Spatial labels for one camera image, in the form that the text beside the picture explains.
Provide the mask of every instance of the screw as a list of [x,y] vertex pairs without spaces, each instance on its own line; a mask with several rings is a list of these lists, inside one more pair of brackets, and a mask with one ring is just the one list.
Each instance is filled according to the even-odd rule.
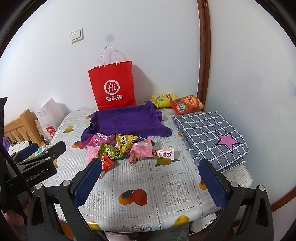
[[36,187],[36,189],[39,189],[39,188],[42,187],[42,184],[41,183],[38,183],[35,187]]
[[231,182],[231,186],[233,186],[234,188],[237,188],[239,184],[237,182]]
[[259,190],[261,190],[261,191],[264,191],[265,190],[265,187],[264,186],[262,186],[262,185],[259,185]]
[[65,181],[63,181],[62,184],[63,184],[63,186],[66,187],[66,186],[68,186],[70,184],[70,181],[69,180],[65,180]]

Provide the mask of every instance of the folded fabric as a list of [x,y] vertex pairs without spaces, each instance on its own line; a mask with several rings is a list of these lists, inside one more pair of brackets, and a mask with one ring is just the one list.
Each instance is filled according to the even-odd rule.
[[196,112],[173,116],[196,165],[208,159],[217,171],[224,172],[244,160],[249,151],[238,131],[217,112]]
[[2,144],[3,146],[5,147],[5,149],[8,151],[9,150],[9,147],[10,147],[10,144],[8,142],[8,140],[6,139],[5,136],[2,137]]
[[96,133],[107,136],[129,134],[169,137],[172,130],[161,124],[162,116],[151,101],[147,101],[145,105],[96,111],[92,114],[91,124],[83,131],[81,141],[84,142]]

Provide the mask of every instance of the candy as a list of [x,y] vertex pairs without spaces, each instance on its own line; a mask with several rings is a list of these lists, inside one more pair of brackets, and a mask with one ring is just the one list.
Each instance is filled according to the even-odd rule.
[[152,156],[153,157],[164,157],[164,158],[174,160],[175,159],[174,148],[168,148],[165,150],[152,149]]
[[87,149],[88,146],[100,146],[101,143],[112,145],[114,138],[115,135],[106,136],[104,134],[97,133],[92,137],[87,138],[86,141],[82,143],[81,148]]
[[103,155],[106,155],[111,160],[115,160],[115,159],[122,157],[122,155],[119,153],[118,148],[108,145],[108,144],[105,144],[105,143],[101,144],[101,155],[99,158],[101,159],[101,157]]
[[99,156],[99,146],[88,146],[87,147],[87,164],[91,162],[93,158],[98,158]]
[[176,100],[170,100],[170,104],[176,115],[193,113],[205,108],[205,105],[203,105],[200,100],[193,95],[185,96]]
[[156,106],[156,108],[163,108],[163,107],[170,107],[171,106],[170,100],[175,100],[177,98],[178,98],[178,96],[176,96],[173,93],[152,95],[151,101]]
[[120,154],[122,155],[129,150],[133,143],[136,143],[137,139],[139,139],[137,136],[116,134]]
[[105,173],[114,164],[114,162],[109,157],[107,157],[106,155],[102,155],[101,161],[102,161],[102,172],[101,172],[101,174],[99,176],[99,179],[102,179],[103,176],[105,175]]
[[130,151],[130,160],[128,163],[134,163],[138,158],[151,157],[152,147],[151,147],[151,137],[133,144]]

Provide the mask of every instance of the red paper bag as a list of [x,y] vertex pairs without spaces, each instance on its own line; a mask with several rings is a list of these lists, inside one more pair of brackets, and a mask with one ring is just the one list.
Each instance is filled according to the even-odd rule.
[[101,66],[102,56],[108,47],[115,54],[116,49],[112,45],[107,45],[102,52],[99,66],[89,70],[89,79],[98,109],[135,106],[131,61],[120,62],[118,55],[119,62],[117,62],[115,54],[116,63],[105,64],[104,60],[104,65]]

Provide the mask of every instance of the paper bag handle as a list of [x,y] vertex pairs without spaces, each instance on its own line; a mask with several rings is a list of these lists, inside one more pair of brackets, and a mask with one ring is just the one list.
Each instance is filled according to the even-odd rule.
[[103,60],[104,60],[104,67],[105,67],[105,54],[104,54],[104,52],[105,52],[105,49],[107,49],[108,47],[112,49],[112,51],[113,51],[113,53],[114,53],[114,55],[115,55],[116,65],[117,65],[117,57],[116,57],[115,52],[117,53],[117,55],[118,55],[118,60],[119,60],[119,64],[120,64],[119,53],[117,52],[116,48],[115,48],[113,45],[107,45],[107,46],[104,48],[104,50],[103,50],[103,52],[102,52],[102,54],[101,54],[100,63],[99,63],[99,68],[101,67],[101,59],[102,59],[102,56],[103,56],[103,55],[104,55]]

